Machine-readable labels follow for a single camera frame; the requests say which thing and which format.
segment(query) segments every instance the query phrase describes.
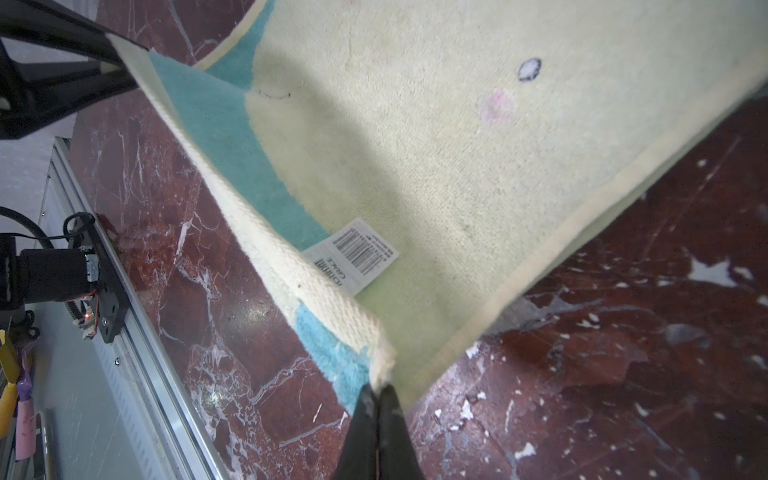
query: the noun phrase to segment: red marble surface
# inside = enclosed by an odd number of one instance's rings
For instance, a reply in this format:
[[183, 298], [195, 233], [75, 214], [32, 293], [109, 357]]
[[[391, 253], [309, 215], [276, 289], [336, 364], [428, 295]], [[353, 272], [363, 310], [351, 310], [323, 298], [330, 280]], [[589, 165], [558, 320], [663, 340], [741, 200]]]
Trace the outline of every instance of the red marble surface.
[[[98, 21], [194, 63], [249, 4], [119, 0]], [[750, 101], [510, 306], [516, 330], [408, 415], [426, 476], [765, 475], [766, 139]], [[144, 95], [81, 112], [71, 159], [232, 477], [328, 476], [347, 414]]]

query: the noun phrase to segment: pink handle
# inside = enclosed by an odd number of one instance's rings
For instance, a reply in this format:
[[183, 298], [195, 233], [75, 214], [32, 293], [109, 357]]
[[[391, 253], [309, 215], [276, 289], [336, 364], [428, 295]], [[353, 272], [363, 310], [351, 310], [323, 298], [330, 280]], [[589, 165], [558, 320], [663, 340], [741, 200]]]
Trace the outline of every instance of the pink handle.
[[35, 406], [32, 400], [24, 400], [18, 403], [18, 415], [16, 417], [16, 460], [24, 460], [35, 454], [37, 449], [37, 430], [35, 421]]

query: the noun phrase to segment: pink blush mark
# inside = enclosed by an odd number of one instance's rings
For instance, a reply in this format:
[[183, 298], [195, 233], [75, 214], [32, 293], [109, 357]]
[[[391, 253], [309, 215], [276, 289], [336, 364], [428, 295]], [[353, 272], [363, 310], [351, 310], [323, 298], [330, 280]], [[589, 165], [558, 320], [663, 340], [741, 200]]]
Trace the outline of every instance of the pink blush mark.
[[501, 88], [496, 88], [483, 95], [478, 101], [478, 115], [483, 121], [499, 124], [512, 119], [515, 103], [511, 96]]

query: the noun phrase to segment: care tag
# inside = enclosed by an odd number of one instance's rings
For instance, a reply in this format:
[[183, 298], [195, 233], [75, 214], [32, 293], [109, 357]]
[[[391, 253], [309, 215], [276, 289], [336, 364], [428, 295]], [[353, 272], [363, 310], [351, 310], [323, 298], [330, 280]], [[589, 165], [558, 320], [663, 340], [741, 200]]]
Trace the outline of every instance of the care tag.
[[366, 288], [400, 256], [397, 250], [360, 218], [304, 250], [303, 254], [352, 296]]

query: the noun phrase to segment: barcode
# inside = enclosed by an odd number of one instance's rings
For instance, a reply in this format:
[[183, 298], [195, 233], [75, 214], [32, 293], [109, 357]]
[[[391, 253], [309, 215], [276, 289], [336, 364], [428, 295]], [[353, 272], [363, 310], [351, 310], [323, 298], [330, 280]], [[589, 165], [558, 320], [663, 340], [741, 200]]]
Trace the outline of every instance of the barcode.
[[384, 260], [383, 255], [354, 228], [334, 240], [333, 246], [363, 275]]

